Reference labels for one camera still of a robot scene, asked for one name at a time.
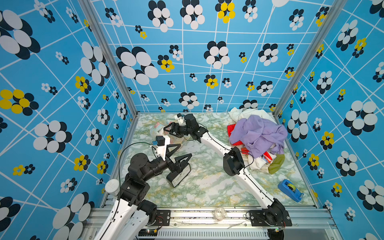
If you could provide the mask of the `cream patterned cloth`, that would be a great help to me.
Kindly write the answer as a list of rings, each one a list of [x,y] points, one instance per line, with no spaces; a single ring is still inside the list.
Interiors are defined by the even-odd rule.
[[[182,139],[176,138],[175,136],[170,135],[168,132],[164,131],[164,125],[156,122],[151,128],[150,128],[150,134],[153,140],[156,139],[156,136],[168,136],[170,137],[170,143],[171,144],[180,144],[182,142]]]

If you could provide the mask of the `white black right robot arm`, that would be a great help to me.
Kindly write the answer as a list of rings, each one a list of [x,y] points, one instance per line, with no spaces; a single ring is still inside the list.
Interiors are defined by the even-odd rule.
[[[292,226],[291,218],[284,205],[269,192],[249,173],[244,163],[241,150],[237,147],[225,145],[212,136],[207,128],[197,122],[193,114],[175,115],[177,122],[171,122],[163,128],[165,132],[177,138],[185,136],[214,150],[223,158],[223,169],[225,173],[236,178],[237,182],[247,190],[262,208],[260,221],[268,226]]]

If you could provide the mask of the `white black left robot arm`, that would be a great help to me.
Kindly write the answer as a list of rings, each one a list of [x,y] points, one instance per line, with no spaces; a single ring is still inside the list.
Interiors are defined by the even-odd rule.
[[[135,240],[140,231],[147,225],[155,225],[146,233],[157,234],[163,226],[169,225],[169,213],[158,214],[157,205],[146,200],[150,189],[148,180],[170,170],[167,176],[172,181],[183,171],[190,172],[189,160],[192,154],[176,157],[171,156],[181,147],[172,144],[174,150],[169,151],[165,146],[165,155],[150,161],[144,153],[135,154],[130,161],[128,174],[117,192],[117,200],[107,220],[96,234],[97,240]]]

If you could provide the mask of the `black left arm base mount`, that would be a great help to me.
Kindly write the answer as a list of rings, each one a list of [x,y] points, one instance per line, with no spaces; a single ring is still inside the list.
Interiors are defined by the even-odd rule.
[[[169,226],[171,220],[171,210],[155,210],[149,215],[147,226]]]

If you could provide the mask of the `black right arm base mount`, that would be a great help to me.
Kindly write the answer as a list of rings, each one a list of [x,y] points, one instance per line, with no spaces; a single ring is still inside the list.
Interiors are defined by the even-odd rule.
[[[251,210],[246,213],[246,219],[253,227],[292,227],[292,219],[288,211],[279,213],[278,216],[263,210]]]

